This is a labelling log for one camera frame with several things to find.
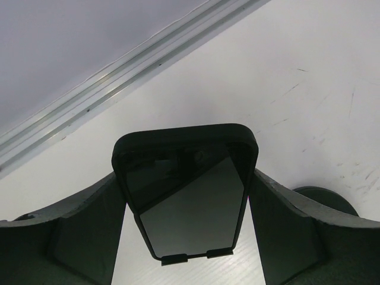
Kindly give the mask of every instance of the metal edge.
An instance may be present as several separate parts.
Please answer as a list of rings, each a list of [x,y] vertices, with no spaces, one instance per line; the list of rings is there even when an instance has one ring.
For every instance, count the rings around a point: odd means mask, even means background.
[[[152,37],[151,41],[121,57],[94,78],[1,136],[0,179],[269,1],[221,0],[205,3],[205,6],[194,10],[194,14],[190,13],[169,26],[170,33],[167,29],[162,31],[167,35]],[[84,96],[83,92],[93,84],[96,87]],[[124,92],[120,96],[120,92],[127,87],[127,94]]]

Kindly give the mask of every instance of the white wall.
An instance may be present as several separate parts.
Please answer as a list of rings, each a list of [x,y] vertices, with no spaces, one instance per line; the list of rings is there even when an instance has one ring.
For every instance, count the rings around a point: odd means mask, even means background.
[[[380,220],[379,14],[377,0],[272,0],[1,180],[0,217],[111,172],[123,134],[238,122],[254,131],[263,172],[330,188]],[[249,219],[234,256],[161,268],[127,211],[114,284],[263,284]]]
[[[1,1],[0,135],[206,1]]]

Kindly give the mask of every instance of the gray wall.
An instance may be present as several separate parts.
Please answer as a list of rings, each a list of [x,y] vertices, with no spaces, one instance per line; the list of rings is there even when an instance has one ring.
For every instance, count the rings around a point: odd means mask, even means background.
[[[206,0],[3,0],[0,135]]]

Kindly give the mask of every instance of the scratched white surface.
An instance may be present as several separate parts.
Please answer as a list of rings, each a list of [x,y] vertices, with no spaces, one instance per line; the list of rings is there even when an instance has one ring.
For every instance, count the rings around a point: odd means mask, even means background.
[[[380,1],[272,0],[0,181],[0,218],[112,171],[123,134],[238,122],[258,168],[380,220]],[[234,256],[161,267],[127,210],[113,284],[264,284],[249,213]]]

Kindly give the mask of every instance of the black round object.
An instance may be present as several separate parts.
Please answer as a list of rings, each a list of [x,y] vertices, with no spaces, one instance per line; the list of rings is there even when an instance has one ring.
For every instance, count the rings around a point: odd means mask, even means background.
[[[337,211],[341,211],[353,216],[359,216],[354,207],[352,207],[346,199],[331,190],[315,186],[306,186],[296,188],[294,191]]]

